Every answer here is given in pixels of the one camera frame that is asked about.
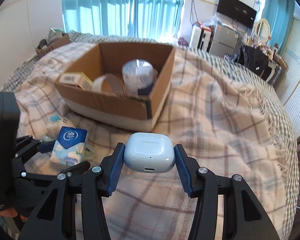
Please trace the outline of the person left hand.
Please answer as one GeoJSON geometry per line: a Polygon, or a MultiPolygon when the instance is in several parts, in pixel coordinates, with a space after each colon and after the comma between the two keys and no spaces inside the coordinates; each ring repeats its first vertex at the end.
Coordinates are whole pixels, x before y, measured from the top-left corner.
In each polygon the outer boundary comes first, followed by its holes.
{"type": "Polygon", "coordinates": [[[14,217],[17,217],[17,215],[18,215],[18,212],[14,208],[13,205],[0,206],[0,216],[14,218],[14,217]]]}

